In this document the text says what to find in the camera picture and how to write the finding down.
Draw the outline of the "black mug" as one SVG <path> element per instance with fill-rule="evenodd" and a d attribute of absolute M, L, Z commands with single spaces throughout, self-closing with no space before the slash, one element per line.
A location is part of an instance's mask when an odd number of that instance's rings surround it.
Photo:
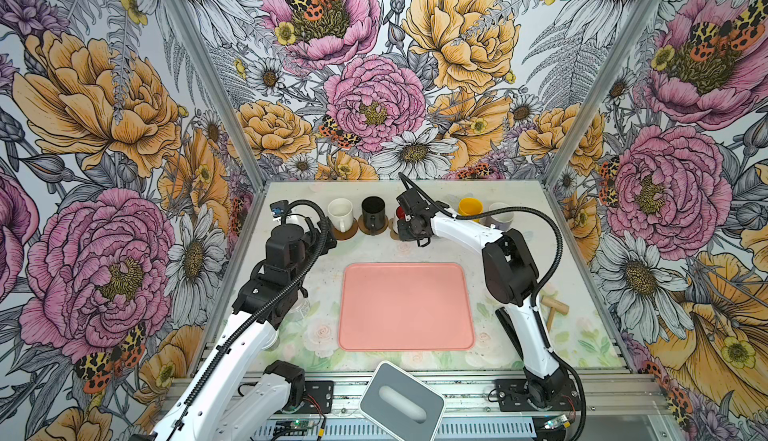
<path fill-rule="evenodd" d="M 369 230 L 378 230 L 388 222 L 386 203 L 378 196 L 366 197 L 362 201 L 361 209 L 361 218 L 364 220 L 364 223 Z"/>

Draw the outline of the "yellow mug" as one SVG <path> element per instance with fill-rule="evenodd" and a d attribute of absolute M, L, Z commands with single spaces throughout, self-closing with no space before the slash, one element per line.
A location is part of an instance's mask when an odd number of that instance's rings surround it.
<path fill-rule="evenodd" d="M 483 203 L 472 197 L 465 197 L 459 201 L 458 213 L 460 216 L 476 216 L 484 212 Z"/>

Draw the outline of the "glossy brown round coaster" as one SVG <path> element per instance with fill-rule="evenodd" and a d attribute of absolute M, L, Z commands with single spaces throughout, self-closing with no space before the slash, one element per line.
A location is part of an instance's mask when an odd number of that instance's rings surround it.
<path fill-rule="evenodd" d="M 339 231 L 335 226 L 332 226 L 332 234 L 337 241 L 347 241 L 353 238 L 359 231 L 359 223 L 356 218 L 352 220 L 351 227 L 347 231 Z"/>

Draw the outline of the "lavender mug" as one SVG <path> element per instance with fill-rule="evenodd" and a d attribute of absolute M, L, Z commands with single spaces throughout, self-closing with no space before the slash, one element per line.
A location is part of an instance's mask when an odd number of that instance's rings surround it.
<path fill-rule="evenodd" d="M 489 216 L 487 218 L 487 225 L 500 231 L 507 231 L 514 220 L 514 213 L 506 211 L 506 208 L 509 208 L 507 203 L 496 202 L 491 204 L 489 207 L 490 211 L 502 210 L 502 213 Z"/>

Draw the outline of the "brown paw print coaster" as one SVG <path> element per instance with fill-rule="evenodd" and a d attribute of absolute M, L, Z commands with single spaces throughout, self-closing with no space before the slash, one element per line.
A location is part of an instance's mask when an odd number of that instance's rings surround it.
<path fill-rule="evenodd" d="M 400 240 L 400 237 L 399 237 L 399 234 L 398 234 L 398 231 L 397 231 L 397 223 L 395 221 L 392 221 L 390 223 L 390 225 L 389 225 L 389 233 L 390 233 L 390 238 L 391 239 L 393 239 L 395 241 L 399 241 Z"/>

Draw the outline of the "matte brown round coaster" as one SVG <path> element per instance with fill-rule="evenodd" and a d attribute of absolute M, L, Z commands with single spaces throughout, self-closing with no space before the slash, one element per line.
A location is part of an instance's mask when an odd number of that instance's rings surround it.
<path fill-rule="evenodd" d="M 380 234 L 383 234 L 383 233 L 385 233 L 385 232 L 386 232 L 386 231 L 389 229 L 389 222 L 386 222 L 386 223 L 385 223 L 385 224 L 384 224 L 384 225 L 383 225 L 383 226 L 382 226 L 380 229 L 378 229 L 378 230 L 369 230 L 369 229 L 366 227 L 366 225 L 365 225 L 365 223 L 364 223 L 364 220 L 363 220 L 362 218 L 360 218 L 360 219 L 358 219 L 358 220 L 357 220 L 357 224 L 358 224 L 358 228 L 359 228 L 359 230 L 360 230 L 360 231 L 361 231 L 363 234 L 365 234 L 365 235 L 367 235 L 367 236 L 378 236 L 378 235 L 380 235 Z"/>

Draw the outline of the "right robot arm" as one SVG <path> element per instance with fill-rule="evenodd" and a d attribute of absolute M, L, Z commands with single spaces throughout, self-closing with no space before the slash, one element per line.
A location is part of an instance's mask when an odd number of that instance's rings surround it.
<path fill-rule="evenodd" d="M 404 216 L 397 221 L 399 239 L 426 247 L 434 237 L 447 239 L 481 256 L 485 286 L 502 305 L 499 319 L 524 363 L 524 392 L 537 409 L 552 406 L 570 381 L 565 362 L 555 353 L 540 314 L 540 291 L 553 277 L 563 255 L 563 238 L 554 220 L 529 207 L 505 207 L 477 215 L 460 215 L 432 199 L 408 177 L 397 197 Z M 555 254 L 541 274 L 521 232 L 488 227 L 478 221 L 500 214 L 528 214 L 546 223 L 555 238 Z"/>

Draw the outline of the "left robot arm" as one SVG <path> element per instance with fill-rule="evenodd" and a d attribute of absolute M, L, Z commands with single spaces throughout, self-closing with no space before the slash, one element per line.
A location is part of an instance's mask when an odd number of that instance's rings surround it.
<path fill-rule="evenodd" d="M 275 361 L 236 405 L 230 403 L 250 365 L 278 338 L 278 329 L 301 297 L 317 260 L 334 249 L 332 223 L 310 200 L 271 204 L 278 224 L 265 243 L 265 257 L 239 289 L 217 344 L 179 400 L 146 434 L 148 440 L 247 440 L 283 410 L 301 407 L 305 371 Z"/>

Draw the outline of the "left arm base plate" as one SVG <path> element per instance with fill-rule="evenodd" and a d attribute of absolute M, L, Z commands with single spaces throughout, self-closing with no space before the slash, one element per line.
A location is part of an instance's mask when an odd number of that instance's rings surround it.
<path fill-rule="evenodd" d="M 307 380 L 302 404 L 298 409 L 300 414 L 317 414 L 318 410 L 311 402 L 313 398 L 320 406 L 323 414 L 330 414 L 334 399 L 335 383 L 329 380 Z"/>

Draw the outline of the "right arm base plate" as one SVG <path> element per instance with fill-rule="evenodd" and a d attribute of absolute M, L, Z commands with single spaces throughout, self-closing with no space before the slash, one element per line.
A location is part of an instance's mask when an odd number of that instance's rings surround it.
<path fill-rule="evenodd" d="M 497 378 L 489 393 L 502 412 L 523 411 L 578 411 L 581 409 L 581 397 L 575 383 L 568 380 L 565 386 L 552 395 L 542 405 L 534 403 L 527 390 L 527 381 L 523 378 Z"/>

